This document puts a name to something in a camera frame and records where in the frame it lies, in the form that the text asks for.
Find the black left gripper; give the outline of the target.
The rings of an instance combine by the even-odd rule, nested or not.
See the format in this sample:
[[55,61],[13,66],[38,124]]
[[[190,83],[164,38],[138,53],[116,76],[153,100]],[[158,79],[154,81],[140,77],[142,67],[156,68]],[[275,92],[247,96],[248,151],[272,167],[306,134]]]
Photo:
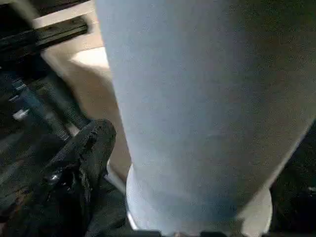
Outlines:
[[38,50],[84,35],[86,22],[58,22],[37,29],[28,24],[0,25],[1,57],[23,57]]

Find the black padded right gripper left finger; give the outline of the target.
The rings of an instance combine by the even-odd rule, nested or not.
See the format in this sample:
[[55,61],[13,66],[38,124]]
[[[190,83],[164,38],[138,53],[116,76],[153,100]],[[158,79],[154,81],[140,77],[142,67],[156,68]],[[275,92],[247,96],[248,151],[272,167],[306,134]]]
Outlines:
[[29,149],[0,157],[3,237],[82,237],[91,220],[116,130],[95,120],[66,144],[47,134]]

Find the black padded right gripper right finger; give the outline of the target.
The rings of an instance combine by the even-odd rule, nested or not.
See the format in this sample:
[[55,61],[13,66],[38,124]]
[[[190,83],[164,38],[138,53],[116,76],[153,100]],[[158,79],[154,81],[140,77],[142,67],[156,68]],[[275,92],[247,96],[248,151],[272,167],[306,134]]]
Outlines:
[[270,232],[316,233],[316,129],[310,128],[270,188]]

